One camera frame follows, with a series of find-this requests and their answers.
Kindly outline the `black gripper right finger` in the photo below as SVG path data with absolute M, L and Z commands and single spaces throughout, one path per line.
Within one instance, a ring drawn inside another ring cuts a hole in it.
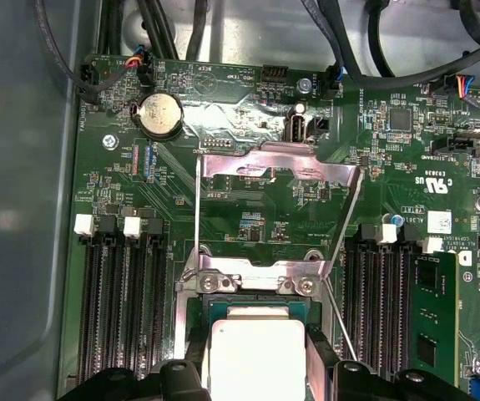
M 432 373 L 407 369 L 392 381 L 364 363 L 340 359 L 326 335 L 306 326 L 306 380 L 315 400 L 470 400 L 472 397 Z

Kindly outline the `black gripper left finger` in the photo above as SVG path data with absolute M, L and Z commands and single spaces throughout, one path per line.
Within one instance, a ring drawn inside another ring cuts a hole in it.
M 138 379 L 127 368 L 107 368 L 84 381 L 62 400 L 210 400 L 201 381 L 201 369 L 208 331 L 190 330 L 183 359 L 162 361 Z

